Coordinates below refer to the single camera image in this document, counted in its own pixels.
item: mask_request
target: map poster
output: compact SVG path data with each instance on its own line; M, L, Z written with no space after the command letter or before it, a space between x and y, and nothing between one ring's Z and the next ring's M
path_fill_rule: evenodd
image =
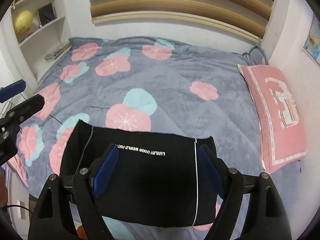
M320 23L313 15L310 33L304 45L305 52L320 66Z

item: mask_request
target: blue gripper pad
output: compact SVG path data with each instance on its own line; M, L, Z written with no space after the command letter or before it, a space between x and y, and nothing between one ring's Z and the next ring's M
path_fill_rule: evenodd
M14 96L22 93L25 89L26 82L24 80L19 80L9 86L0 89L0 103L4 103L10 98L13 98Z
M95 198L104 193L111 174L119 160L119 149L116 145L112 147L108 156L104 159L94 178L92 178L92 194Z
M217 158L211 152L207 153L203 146L199 147L198 161L204 170L204 173L206 174L214 192L224 199L226 192L224 189L223 179L217 167L213 164L211 160L212 158L217 160Z

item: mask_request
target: black garment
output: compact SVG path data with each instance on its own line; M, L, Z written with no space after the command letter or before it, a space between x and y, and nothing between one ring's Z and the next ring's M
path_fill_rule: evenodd
M158 227L209 224L215 219L217 195L199 162L196 170L195 141L174 134L92 127L80 120L67 143L60 176L76 172L87 143L79 169L88 168L113 143L118 145L119 161L104 194L96 199L101 215ZM216 155L212 137L197 139L196 148L203 144Z

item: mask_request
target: gray blanket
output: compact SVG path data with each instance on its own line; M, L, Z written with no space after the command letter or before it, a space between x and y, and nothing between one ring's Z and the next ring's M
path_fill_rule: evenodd
M25 121L18 135L13 166L32 195L38 197L47 177L59 173L79 119L124 130L213 136L227 166L249 175L263 171L258 115L237 68L260 64L261 50L239 55L145 37L73 38L71 43L72 50L39 85L44 109ZM272 174L289 214L299 174L298 161ZM232 238L241 233L248 201L244 196ZM204 239L210 228L155 228L104 219L116 239Z

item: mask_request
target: pillow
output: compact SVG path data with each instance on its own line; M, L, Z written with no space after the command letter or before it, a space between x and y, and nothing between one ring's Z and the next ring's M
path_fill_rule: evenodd
M240 66L260 120L261 160L272 173L306 155L307 139L297 106L281 70L267 66Z

